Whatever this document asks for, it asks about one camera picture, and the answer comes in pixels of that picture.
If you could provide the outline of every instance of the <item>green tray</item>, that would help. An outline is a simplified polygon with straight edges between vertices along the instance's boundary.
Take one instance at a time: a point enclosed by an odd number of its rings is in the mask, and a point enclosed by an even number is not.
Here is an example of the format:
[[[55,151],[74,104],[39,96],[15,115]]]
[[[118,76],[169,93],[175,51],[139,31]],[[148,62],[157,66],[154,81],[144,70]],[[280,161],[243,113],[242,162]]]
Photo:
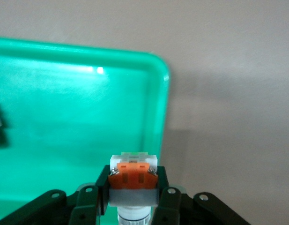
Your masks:
[[[47,190],[95,182],[112,154],[159,156],[168,88],[149,53],[0,38],[0,219]]]

